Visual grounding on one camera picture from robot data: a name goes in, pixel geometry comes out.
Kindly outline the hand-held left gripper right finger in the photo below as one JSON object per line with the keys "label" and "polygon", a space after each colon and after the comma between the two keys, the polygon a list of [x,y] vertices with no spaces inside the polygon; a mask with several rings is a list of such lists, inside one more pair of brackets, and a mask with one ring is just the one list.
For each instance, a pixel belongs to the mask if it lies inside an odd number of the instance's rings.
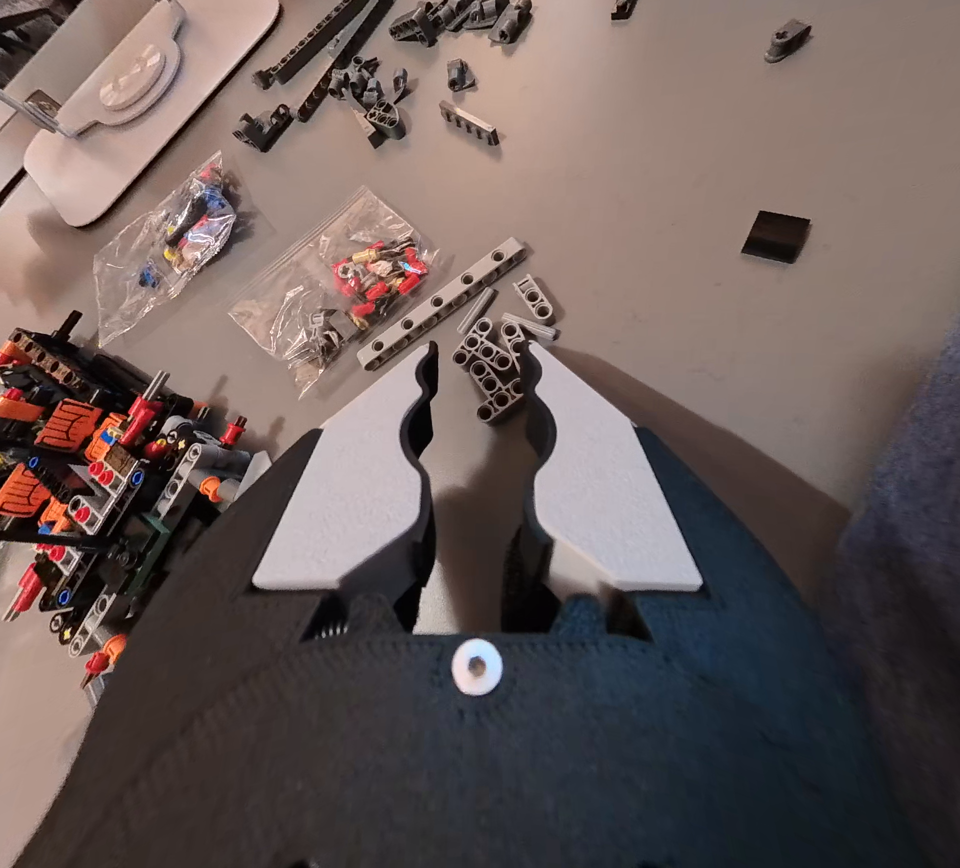
{"label": "hand-held left gripper right finger", "polygon": [[537,464],[524,502],[525,572],[560,602],[694,594],[704,579],[637,426],[550,350],[521,350]]}

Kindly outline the black curved lego tile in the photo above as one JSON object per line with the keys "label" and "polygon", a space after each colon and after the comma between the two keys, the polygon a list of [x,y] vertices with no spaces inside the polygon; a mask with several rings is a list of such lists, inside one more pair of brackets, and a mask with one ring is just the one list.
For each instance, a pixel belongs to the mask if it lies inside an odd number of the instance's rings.
{"label": "black curved lego tile", "polygon": [[742,245],[741,254],[768,262],[793,265],[810,236],[811,219],[760,210]]}

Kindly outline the long dark grey holed beam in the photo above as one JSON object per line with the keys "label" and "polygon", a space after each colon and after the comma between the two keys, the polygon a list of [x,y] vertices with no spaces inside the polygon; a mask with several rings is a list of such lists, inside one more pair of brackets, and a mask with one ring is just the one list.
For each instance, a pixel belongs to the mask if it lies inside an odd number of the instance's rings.
{"label": "long dark grey holed beam", "polygon": [[251,75],[254,85],[267,91],[274,85],[287,84],[362,12],[369,1],[341,0],[286,55],[273,65],[254,71]]}

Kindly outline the pile of dark grey lego connectors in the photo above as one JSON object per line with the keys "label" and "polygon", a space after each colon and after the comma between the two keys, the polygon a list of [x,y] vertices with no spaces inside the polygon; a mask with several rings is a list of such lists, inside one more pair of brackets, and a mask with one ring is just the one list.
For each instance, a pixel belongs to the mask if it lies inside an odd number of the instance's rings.
{"label": "pile of dark grey lego connectors", "polygon": [[444,33],[484,32],[494,45],[515,44],[533,14],[532,0],[440,0],[420,2],[389,26],[396,42],[433,46]]}
{"label": "pile of dark grey lego connectors", "polygon": [[349,104],[364,137],[375,149],[405,138],[398,104],[410,88],[406,67],[393,71],[388,88],[378,80],[378,67],[377,58],[355,56],[344,66],[333,66],[326,84],[330,97]]}

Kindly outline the long light grey lego beam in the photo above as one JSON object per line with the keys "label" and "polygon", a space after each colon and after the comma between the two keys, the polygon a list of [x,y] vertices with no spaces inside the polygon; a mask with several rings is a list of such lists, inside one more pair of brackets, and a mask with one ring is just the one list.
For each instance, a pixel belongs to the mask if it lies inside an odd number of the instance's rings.
{"label": "long light grey lego beam", "polygon": [[365,371],[377,370],[383,363],[417,341],[438,322],[459,310],[474,298],[484,286],[523,262],[529,254],[528,245],[509,237],[483,257],[465,268],[448,284],[416,303],[400,318],[389,324],[371,342],[357,352],[357,361]]}

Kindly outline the dark grey angular lego bracket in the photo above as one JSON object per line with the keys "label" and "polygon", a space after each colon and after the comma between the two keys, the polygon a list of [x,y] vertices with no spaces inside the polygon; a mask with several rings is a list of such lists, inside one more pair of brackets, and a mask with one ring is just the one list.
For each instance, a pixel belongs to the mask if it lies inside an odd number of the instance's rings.
{"label": "dark grey angular lego bracket", "polygon": [[272,111],[264,111],[258,116],[244,113],[232,135],[238,142],[246,144],[260,154],[266,154],[286,133],[294,120],[291,108],[281,103]]}

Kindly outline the long dark grey smooth beam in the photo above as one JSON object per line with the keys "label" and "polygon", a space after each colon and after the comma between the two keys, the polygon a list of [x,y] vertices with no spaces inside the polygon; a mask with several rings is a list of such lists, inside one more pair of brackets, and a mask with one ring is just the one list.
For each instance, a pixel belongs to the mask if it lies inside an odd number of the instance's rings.
{"label": "long dark grey smooth beam", "polygon": [[318,81],[310,89],[304,100],[295,111],[295,120],[306,123],[314,116],[322,101],[327,97],[333,73],[336,70],[346,70],[352,59],[360,54],[363,46],[378,29],[394,0],[371,0],[361,12],[355,23],[348,26],[344,38],[334,55],[330,65],[320,75]]}

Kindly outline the clear bag of blue yellow pins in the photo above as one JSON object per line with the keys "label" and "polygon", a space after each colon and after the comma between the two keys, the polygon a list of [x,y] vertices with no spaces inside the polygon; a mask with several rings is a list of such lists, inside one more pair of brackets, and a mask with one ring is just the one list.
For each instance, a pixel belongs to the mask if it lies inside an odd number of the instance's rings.
{"label": "clear bag of blue yellow pins", "polygon": [[181,296],[248,233],[254,214],[233,156],[218,150],[124,226],[92,259],[97,348]]}

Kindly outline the light grey lego axle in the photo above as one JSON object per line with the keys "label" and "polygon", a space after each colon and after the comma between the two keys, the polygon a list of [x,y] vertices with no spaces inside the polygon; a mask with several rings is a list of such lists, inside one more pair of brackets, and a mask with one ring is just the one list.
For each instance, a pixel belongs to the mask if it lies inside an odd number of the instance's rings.
{"label": "light grey lego axle", "polygon": [[462,321],[457,326],[458,334],[466,334],[474,326],[477,320],[485,315],[485,312],[494,298],[498,295],[498,291],[493,287],[484,287],[471,303],[469,310],[466,312]]}

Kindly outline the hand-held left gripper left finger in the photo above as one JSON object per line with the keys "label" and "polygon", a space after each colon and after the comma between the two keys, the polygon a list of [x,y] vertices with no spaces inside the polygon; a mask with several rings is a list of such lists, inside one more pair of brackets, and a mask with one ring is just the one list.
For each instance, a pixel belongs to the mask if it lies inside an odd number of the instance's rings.
{"label": "hand-held left gripper left finger", "polygon": [[423,455],[434,436],[435,342],[420,346],[318,429],[252,574],[267,593],[379,594],[419,605],[436,559]]}

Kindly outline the small dark grey axle connector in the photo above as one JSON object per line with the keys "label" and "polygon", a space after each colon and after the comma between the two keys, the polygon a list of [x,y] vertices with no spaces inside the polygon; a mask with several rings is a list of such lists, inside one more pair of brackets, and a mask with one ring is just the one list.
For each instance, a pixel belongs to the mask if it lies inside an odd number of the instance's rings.
{"label": "small dark grey axle connector", "polygon": [[804,46],[810,38],[812,25],[797,18],[791,18],[779,26],[771,35],[769,46],[763,55],[768,65],[777,64]]}

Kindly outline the partly built black orange lego model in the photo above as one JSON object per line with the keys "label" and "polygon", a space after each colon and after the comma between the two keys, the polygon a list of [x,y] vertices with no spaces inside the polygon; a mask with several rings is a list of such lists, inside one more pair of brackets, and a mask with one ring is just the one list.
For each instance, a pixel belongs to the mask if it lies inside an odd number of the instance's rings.
{"label": "partly built black orange lego model", "polygon": [[2,340],[2,549],[31,550],[2,622],[47,614],[95,701],[163,583],[272,461],[242,449],[245,417],[211,432],[168,371],[76,343],[82,317]]}

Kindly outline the clear bag of red lego pins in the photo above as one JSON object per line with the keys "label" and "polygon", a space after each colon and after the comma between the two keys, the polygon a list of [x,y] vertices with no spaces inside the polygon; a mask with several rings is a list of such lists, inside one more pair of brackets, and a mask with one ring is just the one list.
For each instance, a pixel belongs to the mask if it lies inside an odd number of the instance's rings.
{"label": "clear bag of red lego pins", "polygon": [[411,307],[440,261],[427,236],[362,186],[245,284],[227,313],[303,398]]}

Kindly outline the pile of light grey lego liftarms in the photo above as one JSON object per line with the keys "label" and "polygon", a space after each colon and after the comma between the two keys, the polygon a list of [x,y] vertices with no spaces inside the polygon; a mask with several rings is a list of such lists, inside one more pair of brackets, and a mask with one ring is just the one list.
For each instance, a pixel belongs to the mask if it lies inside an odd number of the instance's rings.
{"label": "pile of light grey lego liftarms", "polygon": [[554,307],[534,276],[526,274],[512,288],[524,314],[505,313],[495,324],[486,310],[469,332],[460,334],[452,354],[453,364],[479,391],[477,418],[488,426],[505,422],[522,408],[521,346],[530,341],[551,343],[559,336]]}

